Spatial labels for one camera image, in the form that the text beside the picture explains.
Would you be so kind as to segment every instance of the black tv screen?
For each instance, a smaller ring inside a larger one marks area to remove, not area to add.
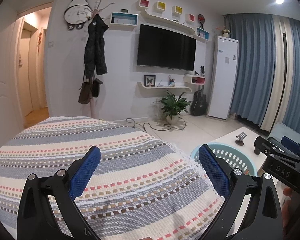
[[[194,38],[141,24],[137,65],[193,71],[195,46]]]

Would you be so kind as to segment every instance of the acoustic guitar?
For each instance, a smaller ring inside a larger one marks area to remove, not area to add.
[[[201,74],[204,77],[204,66],[201,66]],[[201,85],[201,89],[194,92],[193,101],[190,106],[190,113],[193,116],[204,115],[207,111],[207,95],[203,93],[204,85]]]

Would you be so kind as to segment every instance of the blue plastic basket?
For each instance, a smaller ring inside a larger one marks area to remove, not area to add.
[[[218,158],[225,159],[231,168],[239,168],[247,175],[257,176],[257,169],[253,162],[236,148],[223,143],[207,143],[207,145]],[[200,146],[194,148],[190,155],[198,163],[200,163],[198,157]]]

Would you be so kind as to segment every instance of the bed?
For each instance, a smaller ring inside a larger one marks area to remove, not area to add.
[[[0,221],[15,238],[27,176],[67,169],[92,145],[101,162],[75,203],[102,239],[197,239],[224,201],[202,167],[174,145],[113,122],[53,117],[0,148]],[[49,199],[61,230],[71,235]]]

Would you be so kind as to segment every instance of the coat rack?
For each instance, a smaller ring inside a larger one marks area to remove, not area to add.
[[[115,4],[114,2],[112,2],[112,3],[109,3],[106,7],[102,8],[102,9],[99,9],[101,1],[102,0],[100,0],[99,2],[96,1],[95,6],[94,6],[94,10],[91,11],[92,12],[91,20],[97,14],[100,14],[101,11],[103,11],[104,9],[106,9],[107,7],[109,7],[111,4]],[[90,83],[90,87],[92,87],[92,84],[93,84],[93,78],[92,77],[89,78],[89,83]],[[95,108],[94,108],[94,99],[93,99],[92,94],[91,94],[91,97],[90,97],[90,111],[91,111],[91,117],[94,118],[94,119],[96,119],[97,116],[96,116],[96,112],[95,112]]]

